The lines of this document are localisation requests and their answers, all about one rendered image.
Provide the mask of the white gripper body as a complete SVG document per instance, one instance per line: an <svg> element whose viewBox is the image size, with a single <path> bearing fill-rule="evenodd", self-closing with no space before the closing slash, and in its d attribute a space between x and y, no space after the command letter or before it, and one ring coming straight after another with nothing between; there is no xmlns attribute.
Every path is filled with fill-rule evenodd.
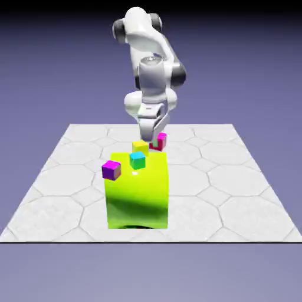
<svg viewBox="0 0 302 302"><path fill-rule="evenodd" d="M154 141L158 134L164 130L166 125L169 123L169 115L166 114L164 117L158 117L156 119L147 119L140 117L138 121L140 129L140 137L145 142Z"/></svg>

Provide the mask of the small pink cube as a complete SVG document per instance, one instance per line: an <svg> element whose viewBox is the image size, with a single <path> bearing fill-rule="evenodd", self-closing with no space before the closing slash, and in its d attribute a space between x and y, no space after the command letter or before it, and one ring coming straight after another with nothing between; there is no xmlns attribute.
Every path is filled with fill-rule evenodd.
<svg viewBox="0 0 302 302"><path fill-rule="evenodd" d="M149 148L157 151L162 151L166 146L167 134L160 132L154 141L149 143Z"/></svg>

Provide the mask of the small yellow cube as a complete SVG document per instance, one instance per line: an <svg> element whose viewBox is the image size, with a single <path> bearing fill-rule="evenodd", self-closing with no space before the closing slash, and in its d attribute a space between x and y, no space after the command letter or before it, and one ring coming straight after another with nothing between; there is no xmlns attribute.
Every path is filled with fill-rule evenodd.
<svg viewBox="0 0 302 302"><path fill-rule="evenodd" d="M149 155L149 143L144 140L132 142L132 152L142 152L145 156Z"/></svg>

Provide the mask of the small cyan cube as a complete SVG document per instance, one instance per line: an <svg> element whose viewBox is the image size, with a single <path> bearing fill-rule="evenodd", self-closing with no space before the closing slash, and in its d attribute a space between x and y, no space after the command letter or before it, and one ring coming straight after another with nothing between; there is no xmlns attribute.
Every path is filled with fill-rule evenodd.
<svg viewBox="0 0 302 302"><path fill-rule="evenodd" d="M130 166L134 170L143 169L146 167L146 156L143 152L133 152L129 154Z"/></svg>

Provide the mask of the small purple cube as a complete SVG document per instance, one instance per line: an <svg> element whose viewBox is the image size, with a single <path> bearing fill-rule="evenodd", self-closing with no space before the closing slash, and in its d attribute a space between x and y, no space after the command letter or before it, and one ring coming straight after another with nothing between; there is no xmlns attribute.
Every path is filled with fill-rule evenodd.
<svg viewBox="0 0 302 302"><path fill-rule="evenodd" d="M108 160L101 167L103 179L115 181L121 175L121 163L113 160Z"/></svg>

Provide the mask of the large lime green box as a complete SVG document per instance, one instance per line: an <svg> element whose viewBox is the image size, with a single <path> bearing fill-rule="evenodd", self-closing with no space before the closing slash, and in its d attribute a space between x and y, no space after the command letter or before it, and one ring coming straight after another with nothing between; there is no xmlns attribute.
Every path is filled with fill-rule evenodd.
<svg viewBox="0 0 302 302"><path fill-rule="evenodd" d="M121 164L116 180L104 180L107 223L110 229L168 227L169 173L165 152L150 152L146 166L134 170L130 153L114 152Z"/></svg>

